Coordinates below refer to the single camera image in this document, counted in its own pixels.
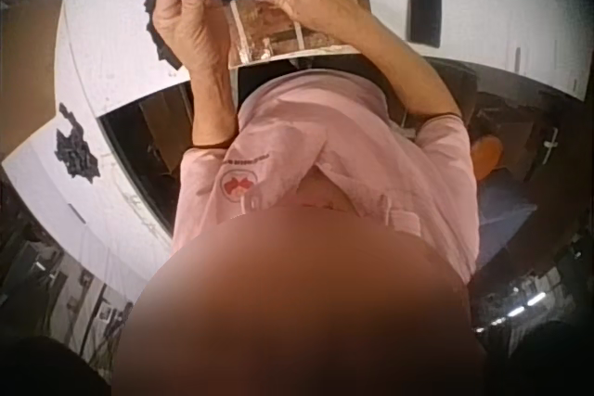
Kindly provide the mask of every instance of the white surface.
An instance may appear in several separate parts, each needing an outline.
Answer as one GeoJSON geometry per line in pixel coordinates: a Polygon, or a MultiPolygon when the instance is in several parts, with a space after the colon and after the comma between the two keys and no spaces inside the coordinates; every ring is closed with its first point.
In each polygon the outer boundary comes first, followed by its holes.
{"type": "MultiPolygon", "coordinates": [[[[143,3],[64,2],[76,66],[96,116],[187,80],[185,70],[157,60],[143,3]]],[[[520,74],[583,99],[594,48],[589,0],[443,0],[443,6],[442,46],[414,45],[423,55],[513,71],[519,46],[520,74]]],[[[371,8],[406,37],[408,0],[371,0],[371,8]]]]}
{"type": "Polygon", "coordinates": [[[61,114],[10,154],[3,167],[60,246],[100,280],[135,300],[169,258],[171,238],[132,187],[101,132],[72,61],[63,14],[58,24],[56,67],[57,102],[83,126],[84,140],[98,159],[100,177],[93,184],[80,176],[71,178],[58,161],[56,132],[71,132],[61,114]]]}
{"type": "Polygon", "coordinates": [[[6,175],[37,221],[83,267],[127,299],[136,301],[148,282],[119,261],[76,216],[25,142],[2,163],[6,175]]]}

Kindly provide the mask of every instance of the shirt pocket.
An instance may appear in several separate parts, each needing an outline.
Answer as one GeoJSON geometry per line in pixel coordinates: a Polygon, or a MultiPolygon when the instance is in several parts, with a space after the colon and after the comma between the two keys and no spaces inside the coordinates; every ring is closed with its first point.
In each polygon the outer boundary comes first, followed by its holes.
{"type": "Polygon", "coordinates": [[[406,232],[418,237],[422,235],[420,218],[415,212],[391,209],[390,226],[396,232],[406,232]]]}

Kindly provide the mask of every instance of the embroidered logo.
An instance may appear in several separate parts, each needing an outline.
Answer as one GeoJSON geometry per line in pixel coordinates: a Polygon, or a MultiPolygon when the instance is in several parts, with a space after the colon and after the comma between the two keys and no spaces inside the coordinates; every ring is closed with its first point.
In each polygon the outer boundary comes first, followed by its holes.
{"type": "Polygon", "coordinates": [[[241,197],[256,183],[258,183],[258,178],[254,172],[235,169],[223,175],[221,190],[229,201],[238,203],[241,197]]]}

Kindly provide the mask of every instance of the person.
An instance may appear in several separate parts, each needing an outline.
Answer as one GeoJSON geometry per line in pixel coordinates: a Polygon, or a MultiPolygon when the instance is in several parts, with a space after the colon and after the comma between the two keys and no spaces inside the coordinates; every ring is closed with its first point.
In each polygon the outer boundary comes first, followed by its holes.
{"type": "Polygon", "coordinates": [[[424,123],[395,134],[381,90],[331,70],[266,83],[238,115],[220,2],[157,0],[193,148],[174,255],[124,328],[114,394],[478,394],[476,181],[455,100],[353,0],[256,1],[359,50],[424,123]]]}

